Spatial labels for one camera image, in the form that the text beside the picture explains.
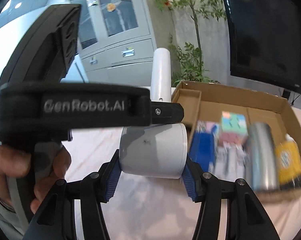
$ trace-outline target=hand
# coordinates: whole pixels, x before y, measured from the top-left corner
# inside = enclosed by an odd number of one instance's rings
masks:
[[[3,203],[13,206],[7,187],[6,176],[16,178],[26,176],[30,169],[30,159],[31,155],[28,153],[8,146],[0,146],[0,200]],[[63,147],[53,161],[52,173],[48,177],[36,182],[34,188],[36,198],[30,205],[33,213],[37,211],[55,181],[65,177],[70,164],[70,154]]]

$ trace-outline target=tree trunk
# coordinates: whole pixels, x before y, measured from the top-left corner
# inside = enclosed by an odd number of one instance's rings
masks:
[[[195,23],[195,30],[196,30],[196,36],[197,36],[197,44],[198,44],[198,48],[200,50],[200,54],[199,54],[199,72],[202,74],[202,47],[200,45],[200,38],[199,38],[199,30],[198,30],[198,19],[197,19],[197,15],[196,15],[196,12],[195,12],[195,9],[194,9],[194,6],[193,5],[189,5],[192,12],[193,12],[193,17],[192,19],[194,20],[194,23]]]

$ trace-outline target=gray tumbler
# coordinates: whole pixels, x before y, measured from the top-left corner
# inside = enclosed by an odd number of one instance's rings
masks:
[[[254,191],[277,190],[275,146],[268,124],[253,123],[248,129],[245,145],[245,179]]]

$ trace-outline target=cardboard box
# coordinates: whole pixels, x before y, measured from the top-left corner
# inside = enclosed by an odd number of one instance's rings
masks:
[[[173,103],[180,103],[184,108],[184,118],[181,122],[186,127],[188,151],[196,130],[201,98],[200,91],[190,89],[176,89],[172,97]]]
[[[180,95],[187,97],[185,90],[191,90],[192,94],[194,94],[194,90],[197,90],[201,95],[198,112],[192,104],[184,103],[187,102],[186,98],[181,100],[185,115],[193,114],[194,119],[219,122],[222,111],[228,111],[243,114],[248,127],[254,122],[266,122],[271,128],[275,145],[284,141],[285,134],[288,133],[296,141],[301,157],[301,127],[285,98],[220,84],[184,81],[177,85],[172,95],[172,101],[179,102]],[[191,143],[193,134],[189,134],[188,144]],[[257,194],[262,202],[292,200],[300,195],[301,189]]]

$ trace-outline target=drawer handle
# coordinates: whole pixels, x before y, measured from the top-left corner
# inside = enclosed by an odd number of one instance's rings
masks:
[[[135,55],[135,50],[134,49],[128,49],[127,50],[122,51],[122,55],[123,57],[130,57],[130,56],[134,56]]]
[[[94,2],[90,3],[88,5],[88,7],[97,6],[97,5],[98,5],[98,1],[94,1]]]
[[[90,63],[91,65],[97,64],[97,63],[98,63],[98,60],[92,57],[89,63]]]

